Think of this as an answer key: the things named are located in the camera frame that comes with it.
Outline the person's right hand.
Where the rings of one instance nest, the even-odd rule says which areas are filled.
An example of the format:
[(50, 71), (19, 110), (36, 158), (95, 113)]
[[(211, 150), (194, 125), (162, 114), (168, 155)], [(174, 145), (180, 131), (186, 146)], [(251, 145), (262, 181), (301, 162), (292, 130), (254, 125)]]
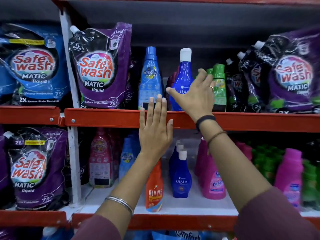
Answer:
[(200, 117), (212, 114), (214, 87), (213, 76), (207, 75), (203, 68), (198, 69), (198, 75), (186, 93), (187, 107), (182, 107), (195, 123)]

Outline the person's left hand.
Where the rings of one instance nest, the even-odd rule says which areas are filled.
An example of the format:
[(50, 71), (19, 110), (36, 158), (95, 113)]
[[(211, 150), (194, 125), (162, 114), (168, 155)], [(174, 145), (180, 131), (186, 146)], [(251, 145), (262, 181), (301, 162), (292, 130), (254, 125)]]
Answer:
[(162, 97), (162, 110), (160, 122), (155, 122), (156, 100), (150, 97), (148, 109), (145, 110), (146, 127), (139, 131), (141, 151), (139, 157), (156, 165), (164, 155), (173, 140), (166, 140), (167, 100)]

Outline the person's left forearm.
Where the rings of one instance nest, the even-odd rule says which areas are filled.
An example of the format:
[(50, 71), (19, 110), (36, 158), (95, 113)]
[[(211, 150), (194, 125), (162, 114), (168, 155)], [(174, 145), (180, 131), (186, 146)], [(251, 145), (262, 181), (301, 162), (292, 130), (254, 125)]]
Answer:
[[(109, 196), (126, 201), (135, 210), (146, 181), (155, 165), (138, 156), (128, 173)], [(130, 212), (114, 201), (104, 201), (95, 213), (110, 220), (119, 230), (122, 239), (132, 219)]]

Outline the dark blue bottle white cap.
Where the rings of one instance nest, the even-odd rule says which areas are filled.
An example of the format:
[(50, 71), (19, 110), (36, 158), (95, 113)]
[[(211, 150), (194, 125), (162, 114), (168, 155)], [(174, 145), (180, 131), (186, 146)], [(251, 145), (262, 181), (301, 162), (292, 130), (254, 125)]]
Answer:
[(191, 72), (192, 50), (190, 48), (182, 48), (180, 50), (179, 71), (172, 85), (172, 88), (179, 94), (186, 94), (190, 85), (194, 81)]
[(175, 163), (175, 171), (171, 180), (174, 198), (188, 198), (192, 186), (192, 177), (187, 165), (187, 151), (181, 150)]
[(170, 157), (170, 160), (169, 160), (169, 175), (170, 175), (170, 180), (172, 180), (173, 178), (173, 174), (174, 174), (174, 171), (175, 171), (175, 164), (176, 164), (176, 161), (179, 159), (179, 153), (181, 150), (184, 149), (184, 145), (182, 144), (181, 140), (177, 140), (176, 141), (176, 144), (175, 144), (175, 148), (174, 148), (174, 152), (172, 154), (172, 156)]

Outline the light blue softener bottle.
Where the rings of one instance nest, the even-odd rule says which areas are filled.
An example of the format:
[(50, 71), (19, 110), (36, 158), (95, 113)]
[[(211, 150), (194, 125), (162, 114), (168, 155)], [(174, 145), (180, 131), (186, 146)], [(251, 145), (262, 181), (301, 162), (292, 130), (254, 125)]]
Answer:
[(150, 97), (156, 100), (158, 94), (163, 96), (163, 81), (158, 66), (156, 47), (146, 48), (146, 55), (138, 88), (138, 109), (148, 109)]
[(139, 133), (137, 130), (134, 130), (124, 138), (119, 165), (119, 181), (127, 174), (140, 151)]

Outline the black wrist band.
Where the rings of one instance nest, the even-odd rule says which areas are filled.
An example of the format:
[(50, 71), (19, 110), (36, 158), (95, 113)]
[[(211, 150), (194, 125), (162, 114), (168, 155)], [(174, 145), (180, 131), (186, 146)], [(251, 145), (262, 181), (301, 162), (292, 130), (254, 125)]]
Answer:
[(205, 116), (200, 117), (195, 123), (195, 127), (196, 127), (196, 130), (198, 131), (198, 133), (200, 132), (201, 123), (206, 120), (216, 121), (216, 118), (214, 117), (213, 114), (209, 114), (209, 115), (205, 115)]

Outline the brown thread wrist band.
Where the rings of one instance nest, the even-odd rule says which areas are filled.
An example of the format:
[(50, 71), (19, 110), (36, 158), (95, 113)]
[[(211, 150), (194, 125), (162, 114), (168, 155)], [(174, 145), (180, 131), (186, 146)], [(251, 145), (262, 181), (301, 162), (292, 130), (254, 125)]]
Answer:
[(207, 148), (209, 149), (211, 142), (212, 142), (214, 139), (216, 139), (218, 136), (222, 135), (222, 134), (227, 134), (227, 132), (226, 132), (226, 131), (221, 131), (221, 132), (218, 132), (218, 133), (216, 133), (215, 135), (213, 135), (213, 136), (207, 141)]

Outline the orange starch bottle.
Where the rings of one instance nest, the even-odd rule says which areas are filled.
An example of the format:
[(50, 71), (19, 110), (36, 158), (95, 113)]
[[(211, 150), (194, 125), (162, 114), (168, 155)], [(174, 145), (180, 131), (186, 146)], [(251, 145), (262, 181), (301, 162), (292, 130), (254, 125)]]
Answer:
[(161, 160), (157, 162), (146, 182), (145, 207), (148, 212), (159, 212), (163, 204), (164, 183)]

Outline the white shelf upright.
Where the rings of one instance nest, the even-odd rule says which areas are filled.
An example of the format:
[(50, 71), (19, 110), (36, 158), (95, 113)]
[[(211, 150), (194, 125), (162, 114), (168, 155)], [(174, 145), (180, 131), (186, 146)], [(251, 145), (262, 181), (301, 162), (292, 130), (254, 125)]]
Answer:
[[(80, 102), (78, 97), (77, 83), (74, 77), (74, 72), (72, 70), (72, 62), (69, 54), (69, 39), (72, 37), (72, 32), (70, 30), (72, 26), (71, 18), (65, 7), (59, 12), (59, 16), (60, 16), (63, 43), (64, 43), (65, 54), (66, 54), (66, 64), (67, 64), (67, 71), (68, 71), (73, 107), (76, 109), (79, 109)], [(67, 130), (68, 130), (71, 184), (72, 184), (71, 208), (76, 208), (81, 205), (81, 200), (82, 200), (78, 128), (73, 126), (67, 126)]]

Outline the white shelf board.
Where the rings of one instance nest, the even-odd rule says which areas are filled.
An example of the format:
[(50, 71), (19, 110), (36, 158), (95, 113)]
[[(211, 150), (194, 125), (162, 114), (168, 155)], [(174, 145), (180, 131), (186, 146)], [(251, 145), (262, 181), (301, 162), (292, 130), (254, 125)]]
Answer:
[[(238, 216), (238, 211), (229, 195), (222, 200), (210, 200), (203, 197), (194, 173), (191, 173), (193, 184), (188, 198), (174, 198), (168, 171), (164, 171), (162, 176), (164, 183), (162, 208), (159, 212), (154, 212), (153, 214)], [(112, 188), (92, 190), (89, 190), (88, 186), (83, 186), (82, 195), (84, 196), (84, 202), (78, 213), (95, 213), (116, 185)]]

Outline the group of green bottles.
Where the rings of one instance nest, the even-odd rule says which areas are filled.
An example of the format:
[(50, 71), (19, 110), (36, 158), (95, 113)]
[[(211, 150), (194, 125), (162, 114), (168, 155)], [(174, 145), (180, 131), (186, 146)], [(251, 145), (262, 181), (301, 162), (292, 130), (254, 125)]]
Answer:
[[(271, 145), (258, 145), (252, 150), (254, 166), (272, 186), (285, 150)], [(304, 169), (300, 211), (320, 211), (320, 160), (303, 152), (302, 160)]]

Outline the blue softener pouch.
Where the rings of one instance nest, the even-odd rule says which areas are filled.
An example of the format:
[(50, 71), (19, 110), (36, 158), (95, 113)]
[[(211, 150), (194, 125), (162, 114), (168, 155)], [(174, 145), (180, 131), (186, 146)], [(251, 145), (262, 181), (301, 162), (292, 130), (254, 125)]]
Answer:
[(153, 240), (204, 240), (203, 233), (199, 231), (177, 230), (177, 231), (152, 231)]

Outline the large purple detergent pouch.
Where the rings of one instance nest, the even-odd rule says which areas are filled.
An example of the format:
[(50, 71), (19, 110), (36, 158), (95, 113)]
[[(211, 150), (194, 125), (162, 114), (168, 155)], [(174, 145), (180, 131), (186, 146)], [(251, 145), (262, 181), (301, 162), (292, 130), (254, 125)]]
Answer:
[(68, 132), (21, 127), (4, 132), (10, 179), (19, 211), (57, 211), (70, 204), (63, 169)]

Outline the maroon left sleeve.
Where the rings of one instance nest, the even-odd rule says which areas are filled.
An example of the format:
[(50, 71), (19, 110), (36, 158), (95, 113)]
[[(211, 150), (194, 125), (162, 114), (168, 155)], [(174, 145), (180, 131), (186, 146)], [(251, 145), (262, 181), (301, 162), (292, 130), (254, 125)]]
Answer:
[(110, 220), (93, 215), (81, 223), (71, 240), (122, 240), (122, 237)]

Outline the pink softener bottle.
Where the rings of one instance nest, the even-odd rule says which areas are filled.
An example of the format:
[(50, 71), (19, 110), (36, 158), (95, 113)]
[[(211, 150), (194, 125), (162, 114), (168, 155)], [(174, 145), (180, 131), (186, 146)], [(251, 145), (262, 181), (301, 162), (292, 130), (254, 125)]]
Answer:
[(301, 206), (303, 170), (302, 152), (286, 148), (275, 176), (274, 186), (282, 192), (288, 202), (298, 211)]

